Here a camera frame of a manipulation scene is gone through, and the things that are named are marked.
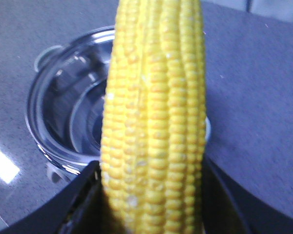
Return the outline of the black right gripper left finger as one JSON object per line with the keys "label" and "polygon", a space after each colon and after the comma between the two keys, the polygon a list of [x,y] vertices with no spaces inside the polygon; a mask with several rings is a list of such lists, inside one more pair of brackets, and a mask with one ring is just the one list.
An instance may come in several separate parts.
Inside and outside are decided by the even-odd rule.
{"label": "black right gripper left finger", "polygon": [[90,162],[63,190],[0,234],[101,234],[101,170]]}

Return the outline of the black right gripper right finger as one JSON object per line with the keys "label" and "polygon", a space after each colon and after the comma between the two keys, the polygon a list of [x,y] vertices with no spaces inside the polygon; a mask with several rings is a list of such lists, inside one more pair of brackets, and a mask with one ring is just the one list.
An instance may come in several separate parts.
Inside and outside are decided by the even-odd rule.
{"label": "black right gripper right finger", "polygon": [[203,224],[208,234],[293,234],[293,219],[203,159]]}

